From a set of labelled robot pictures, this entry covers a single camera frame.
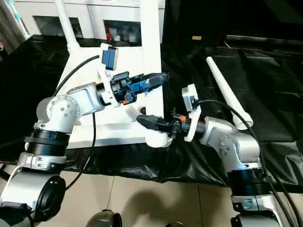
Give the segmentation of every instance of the cabinet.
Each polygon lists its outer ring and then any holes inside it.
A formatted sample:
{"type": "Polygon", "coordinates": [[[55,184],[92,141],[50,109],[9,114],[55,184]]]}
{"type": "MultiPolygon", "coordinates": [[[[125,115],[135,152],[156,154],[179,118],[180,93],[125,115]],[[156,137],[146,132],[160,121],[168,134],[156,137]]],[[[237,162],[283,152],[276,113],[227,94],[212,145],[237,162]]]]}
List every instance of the cabinet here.
{"type": "MultiPolygon", "coordinates": [[[[140,0],[63,0],[76,37],[141,43],[140,0]]],[[[158,0],[162,40],[165,0],[158,0]]],[[[17,0],[30,35],[64,35],[53,0],[17,0]]]]}
{"type": "MultiPolygon", "coordinates": [[[[141,41],[140,8],[117,6],[88,6],[89,14],[98,39],[115,35],[122,41],[141,41]]],[[[162,40],[164,9],[159,9],[160,40],[162,40]]]]}
{"type": "MultiPolygon", "coordinates": [[[[56,5],[46,2],[15,2],[30,35],[59,35],[63,30],[56,5]]],[[[65,4],[76,37],[94,38],[87,5],[65,4]]]]}

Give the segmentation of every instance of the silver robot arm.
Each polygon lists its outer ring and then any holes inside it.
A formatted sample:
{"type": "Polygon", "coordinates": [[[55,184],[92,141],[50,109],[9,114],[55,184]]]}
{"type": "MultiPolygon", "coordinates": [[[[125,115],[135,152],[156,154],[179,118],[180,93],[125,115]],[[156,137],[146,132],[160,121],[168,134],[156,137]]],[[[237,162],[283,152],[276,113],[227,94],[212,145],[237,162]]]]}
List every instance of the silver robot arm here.
{"type": "Polygon", "coordinates": [[[227,121],[206,117],[200,142],[217,151],[227,173],[232,205],[240,213],[231,219],[232,226],[284,226],[270,179],[263,173],[257,141],[227,121]]]}
{"type": "Polygon", "coordinates": [[[25,138],[26,151],[20,154],[1,194],[0,226],[36,226],[59,212],[66,189],[60,172],[65,168],[65,150],[76,120],[103,110],[112,99],[124,105],[135,102],[137,94],[157,88],[168,79],[166,73],[129,78],[125,72],[113,76],[110,91],[102,83],[90,83],[42,100],[34,131],[25,138]]]}
{"type": "Polygon", "coordinates": [[[198,99],[193,85],[182,89],[182,96],[189,117],[172,114],[167,121],[152,115],[139,115],[137,121],[148,129],[166,132],[172,138],[182,135],[185,141],[191,141],[196,134],[201,137],[201,144],[214,148],[229,179],[233,208],[240,213],[231,218],[233,227],[285,226],[270,191],[270,178],[264,175],[259,160],[257,141],[227,121],[212,117],[198,121],[201,109],[193,107],[198,99]]]}

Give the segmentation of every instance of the orange label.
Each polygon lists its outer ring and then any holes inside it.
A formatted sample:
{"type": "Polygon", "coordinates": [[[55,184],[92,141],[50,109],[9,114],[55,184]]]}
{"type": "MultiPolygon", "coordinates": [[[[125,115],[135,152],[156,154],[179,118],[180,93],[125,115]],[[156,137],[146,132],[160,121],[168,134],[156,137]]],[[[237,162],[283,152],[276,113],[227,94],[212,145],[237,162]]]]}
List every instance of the orange label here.
{"type": "Polygon", "coordinates": [[[185,121],[185,120],[186,120],[186,116],[180,116],[179,119],[180,119],[181,121],[185,121]]]}

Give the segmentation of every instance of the white pole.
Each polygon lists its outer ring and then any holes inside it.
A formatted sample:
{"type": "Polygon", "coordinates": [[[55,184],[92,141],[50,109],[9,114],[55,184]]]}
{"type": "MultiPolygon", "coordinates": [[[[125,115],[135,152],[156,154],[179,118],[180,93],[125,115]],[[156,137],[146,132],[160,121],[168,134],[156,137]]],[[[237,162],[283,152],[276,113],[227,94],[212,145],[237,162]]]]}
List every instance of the white pole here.
{"type": "MultiPolygon", "coordinates": [[[[232,89],[229,87],[228,83],[226,82],[224,76],[220,72],[219,68],[217,67],[216,63],[214,62],[212,57],[206,58],[207,64],[210,68],[210,70],[213,73],[213,76],[219,86],[219,89],[221,90],[221,93],[224,96],[224,99],[226,103],[231,106],[233,109],[235,109],[248,123],[248,125],[251,127],[253,125],[253,120],[251,116],[245,112],[243,107],[241,106],[241,103],[238,101],[236,95],[233,93],[232,89]]],[[[232,120],[235,126],[238,130],[246,130],[247,127],[243,124],[243,122],[240,120],[239,117],[232,114],[232,120]]]]}
{"type": "MultiPolygon", "coordinates": [[[[144,74],[161,72],[160,32],[158,0],[141,0],[141,40],[143,47],[144,74]]],[[[146,93],[146,114],[164,117],[162,86],[146,93]]],[[[170,140],[166,133],[147,130],[145,141],[148,146],[166,147],[170,140]]]]}
{"type": "Polygon", "coordinates": [[[67,49],[69,53],[71,53],[73,50],[78,49],[80,46],[76,40],[74,31],[72,30],[71,22],[69,17],[67,16],[63,1],[55,0],[55,4],[59,14],[60,23],[66,38],[67,49]]]}

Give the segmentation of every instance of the floor tile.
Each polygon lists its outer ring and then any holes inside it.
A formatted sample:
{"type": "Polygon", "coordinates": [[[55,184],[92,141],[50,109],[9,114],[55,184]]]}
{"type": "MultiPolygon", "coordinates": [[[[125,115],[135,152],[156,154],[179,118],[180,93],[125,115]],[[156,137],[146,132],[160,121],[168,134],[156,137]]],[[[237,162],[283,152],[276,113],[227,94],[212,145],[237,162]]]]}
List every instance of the floor tile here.
{"type": "Polygon", "coordinates": [[[230,227],[238,213],[232,208],[231,189],[199,184],[203,227],[230,227]]]}
{"type": "MultiPolygon", "coordinates": [[[[63,171],[69,184],[78,173],[63,171]]],[[[83,174],[65,194],[60,212],[40,227],[84,227],[97,212],[106,209],[114,177],[83,174]]]]}
{"type": "Polygon", "coordinates": [[[123,227],[165,227],[176,221],[202,226],[197,184],[115,177],[109,208],[122,215],[123,227]]]}

